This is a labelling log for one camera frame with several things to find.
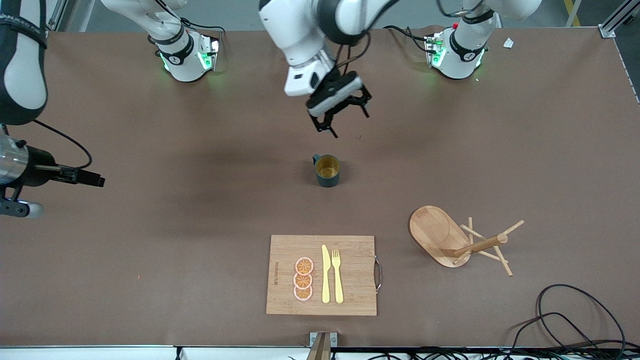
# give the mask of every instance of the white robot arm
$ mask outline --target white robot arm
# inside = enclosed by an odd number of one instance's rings
[[[365,105],[371,99],[355,72],[339,74],[325,37],[336,44],[355,45],[398,1],[260,0],[260,19],[289,63],[285,93],[289,96],[311,95],[307,111],[318,131],[329,130],[335,136],[331,128],[332,117],[350,104],[361,106],[368,117]],[[436,1],[444,13],[440,0]],[[429,63],[456,79],[471,75],[479,65],[486,40],[495,28],[494,11],[522,20],[535,12],[541,0],[463,2],[470,10],[449,14],[463,17],[463,22],[457,29],[449,28],[430,38],[425,48]],[[353,95],[357,90],[362,91],[361,97]],[[325,114],[324,122],[318,122],[317,117],[322,113]]]
[[[104,186],[99,174],[83,170],[90,162],[76,168],[59,165],[49,152],[9,135],[7,125],[35,121],[47,104],[45,14],[45,0],[0,2],[0,215],[36,218],[42,214],[42,205],[19,199],[24,186],[49,180]],[[13,189],[10,196],[8,189]]]
[[[186,29],[173,12],[188,0],[102,0],[109,10],[140,25],[160,49],[165,69],[178,81],[195,81],[215,66],[219,40]]]
[[[371,99],[356,72],[340,74],[325,37],[336,44],[356,45],[398,1],[260,0],[260,19],[289,63],[285,93],[311,95],[307,112],[319,132],[329,130],[337,137],[331,121],[349,105],[360,106],[369,117],[365,107]],[[359,90],[362,95],[354,96]],[[322,114],[324,120],[319,122]]]
[[[495,29],[496,13],[514,20],[524,20],[541,3],[541,0],[478,1],[463,0],[464,7],[472,10],[460,14],[462,21],[458,27],[447,28],[426,39],[428,63],[449,78],[467,78],[480,66],[486,41]]]

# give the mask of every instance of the wooden cutting board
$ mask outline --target wooden cutting board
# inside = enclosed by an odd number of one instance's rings
[[[335,274],[329,270],[331,301],[322,302],[322,245],[331,256],[340,250],[340,276],[344,302],[335,302]],[[295,263],[306,256],[314,262],[313,295],[307,301],[293,294]],[[373,236],[272,235],[269,255],[267,314],[376,316],[378,299],[374,280],[375,244]]]

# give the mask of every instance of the cutting board handle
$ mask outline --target cutting board handle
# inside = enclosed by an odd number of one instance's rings
[[[376,267],[378,268],[378,285],[376,286],[376,294],[377,294],[380,291],[380,288],[382,287],[382,265],[380,264],[380,261],[378,260],[378,256],[377,255],[374,255],[373,258],[375,260],[374,270],[373,270],[373,273],[374,273],[373,281],[374,282],[376,281],[375,280],[375,273],[376,273],[375,268]]]

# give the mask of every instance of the knife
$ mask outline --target knife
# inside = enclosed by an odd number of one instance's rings
[[[331,258],[329,257],[329,250],[326,249],[326,245],[322,245],[322,302],[328,304],[331,301],[329,296],[329,269],[331,268]]]

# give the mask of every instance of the brown table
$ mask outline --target brown table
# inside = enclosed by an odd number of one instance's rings
[[[287,67],[265,32],[228,33],[226,71],[188,84],[139,33],[53,33],[50,45],[41,119],[86,144],[107,183],[27,189],[44,217],[0,218],[3,345],[296,345],[329,330],[348,346],[505,345],[555,282],[591,292],[640,338],[640,111],[595,28],[499,29],[462,81],[373,31],[351,66],[372,117],[343,111],[337,140],[284,95]],[[11,130],[84,161],[37,125]],[[344,160],[338,187],[315,184],[314,153]],[[482,256],[436,264],[407,229],[427,204],[486,235],[526,220],[503,248],[515,276]],[[266,315],[272,234],[375,235],[378,316]],[[568,291],[545,309],[617,336]],[[533,327],[520,345],[553,343]]]

